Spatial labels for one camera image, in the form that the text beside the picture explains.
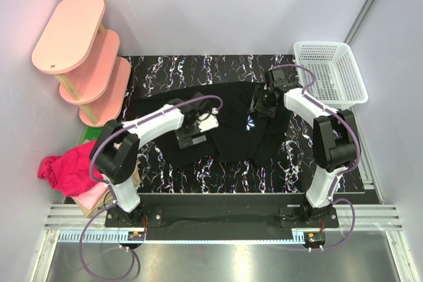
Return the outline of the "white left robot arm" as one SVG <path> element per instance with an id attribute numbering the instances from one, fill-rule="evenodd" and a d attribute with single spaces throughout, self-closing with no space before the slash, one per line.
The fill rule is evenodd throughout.
<path id="1" fill-rule="evenodd" d="M 173 100 L 158 110 L 130 122 L 110 120 L 103 127 L 90 154 L 89 175 L 105 184 L 112 194 L 113 204 L 120 210 L 120 219 L 134 227 L 143 217 L 138 205 L 141 199 L 132 181 L 137 154 L 146 143 L 171 131 L 181 131 L 188 137 L 202 134 L 219 126 L 210 95 L 182 102 Z"/>

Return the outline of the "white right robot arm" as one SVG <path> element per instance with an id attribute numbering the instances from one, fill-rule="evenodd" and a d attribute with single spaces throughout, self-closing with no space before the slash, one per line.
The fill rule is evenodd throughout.
<path id="1" fill-rule="evenodd" d="M 317 167 L 305 193 L 308 206 L 300 210 L 300 219 L 308 227 L 318 225 L 324 218 L 322 209 L 333 204 L 341 177 L 353 171 L 360 160 L 361 149 L 353 113 L 331 108 L 303 88 L 260 88 L 254 108 L 268 116 L 275 116 L 277 110 L 285 108 L 312 127 L 313 157 Z"/>

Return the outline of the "beige t shirt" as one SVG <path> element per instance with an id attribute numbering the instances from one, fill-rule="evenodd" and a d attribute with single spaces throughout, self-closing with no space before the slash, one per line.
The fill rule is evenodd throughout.
<path id="1" fill-rule="evenodd" d="M 135 168 L 134 168 L 134 171 L 132 173 L 132 183 L 133 183 L 136 190 L 138 190 L 138 188 L 140 187 L 140 184 L 141 184 L 138 164 L 139 164 L 139 161 L 137 160 L 135 162 Z"/>

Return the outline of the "white plastic basket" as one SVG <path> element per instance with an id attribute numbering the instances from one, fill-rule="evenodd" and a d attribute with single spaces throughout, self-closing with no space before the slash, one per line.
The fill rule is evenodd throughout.
<path id="1" fill-rule="evenodd" d="M 341 110 L 368 101 L 368 94 L 351 47 L 344 42 L 298 41 L 293 45 L 299 82 L 322 103 Z"/>

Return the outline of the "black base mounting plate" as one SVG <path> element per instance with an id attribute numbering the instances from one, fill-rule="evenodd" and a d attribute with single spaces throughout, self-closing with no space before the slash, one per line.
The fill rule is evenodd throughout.
<path id="1" fill-rule="evenodd" d="M 337 229 L 331 207 L 320 219 L 299 218 L 303 194 L 140 194 L 128 218 L 113 207 L 106 227 L 141 228 L 148 240 L 239 242 L 291 239 L 293 229 Z"/>

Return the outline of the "green plastic folder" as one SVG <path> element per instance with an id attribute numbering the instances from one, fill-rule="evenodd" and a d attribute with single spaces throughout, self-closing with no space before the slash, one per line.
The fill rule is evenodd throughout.
<path id="1" fill-rule="evenodd" d="M 101 131 L 102 131 L 101 127 L 86 126 L 82 133 L 80 143 L 86 143 L 86 142 L 97 139 Z"/>

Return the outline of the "light pink t shirt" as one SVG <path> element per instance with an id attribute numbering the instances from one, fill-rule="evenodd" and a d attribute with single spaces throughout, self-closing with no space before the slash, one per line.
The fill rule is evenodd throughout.
<path id="1" fill-rule="evenodd" d="M 85 209 L 92 209 L 99 200 L 102 199 L 103 195 L 107 192 L 108 188 L 106 184 L 97 183 L 88 191 L 81 193 L 77 197 L 73 197 L 73 200 L 82 205 Z"/>

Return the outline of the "magenta red t shirt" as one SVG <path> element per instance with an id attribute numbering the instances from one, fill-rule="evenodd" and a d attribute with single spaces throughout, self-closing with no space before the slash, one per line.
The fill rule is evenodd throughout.
<path id="1" fill-rule="evenodd" d="M 93 188 L 98 182 L 89 174 L 92 140 L 68 150 L 63 155 L 46 157 L 40 163 L 37 177 L 65 196 L 76 197 Z"/>

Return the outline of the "pink three-tier shelf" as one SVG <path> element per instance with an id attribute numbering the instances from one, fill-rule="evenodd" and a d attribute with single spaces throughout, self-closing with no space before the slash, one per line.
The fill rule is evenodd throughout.
<path id="1" fill-rule="evenodd" d="M 105 9 L 104 0 L 61 1 L 32 52 L 35 68 L 58 80 L 59 95 L 91 127 L 118 117 L 131 74 L 119 35 L 102 25 Z"/>

